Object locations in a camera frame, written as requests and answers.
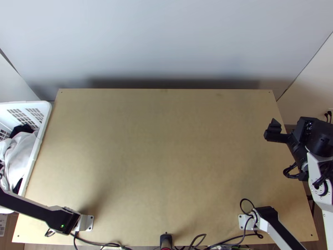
tabletop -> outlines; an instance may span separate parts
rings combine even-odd
[[[212,245],[242,234],[242,198],[318,240],[302,183],[282,174],[287,146],[264,140],[272,118],[282,123],[270,90],[60,89],[25,196],[94,215],[80,236],[97,242],[156,246],[168,232],[175,245],[201,233]],[[46,230],[19,215],[13,241],[73,242]]]

white mounting bracket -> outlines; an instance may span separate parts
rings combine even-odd
[[[238,223],[239,223],[239,229],[244,230],[245,224],[247,220],[251,218],[251,216],[248,215],[238,215]],[[246,225],[246,230],[254,230],[254,226],[256,224],[256,219],[249,220],[249,222]]]
[[[91,231],[93,224],[94,224],[93,215],[81,215],[79,221],[77,222],[76,227],[73,228],[72,232]]]

white laundry basket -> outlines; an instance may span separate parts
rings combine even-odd
[[[13,128],[19,125],[28,124],[33,130],[38,130],[38,135],[27,163],[27,172],[23,177],[18,195],[24,196],[27,189],[51,109],[51,104],[46,101],[0,103],[0,141],[8,138]],[[12,212],[12,210],[0,206],[0,213]]]

white wall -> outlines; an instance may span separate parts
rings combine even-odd
[[[309,0],[6,1],[0,48],[49,100],[59,87],[126,77],[247,79],[279,96],[331,32],[332,9]]]
[[[0,103],[39,98],[0,53]]]
[[[278,107],[285,124],[296,124],[300,116],[326,121],[324,114],[333,109],[333,35],[278,100]]]

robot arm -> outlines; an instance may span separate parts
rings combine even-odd
[[[283,173],[286,177],[308,182],[313,201],[323,212],[327,248],[333,250],[333,125],[301,117],[292,133],[281,134],[281,131],[281,124],[273,119],[264,137],[267,141],[287,144],[299,173],[289,175],[294,166]],[[282,250],[305,249],[279,222],[278,213],[272,207],[257,207],[249,215],[239,215],[239,227],[267,232]]]
[[[43,220],[55,233],[69,235],[72,231],[91,231],[94,217],[81,215],[67,207],[47,207],[12,192],[0,185],[0,205],[18,213]]]

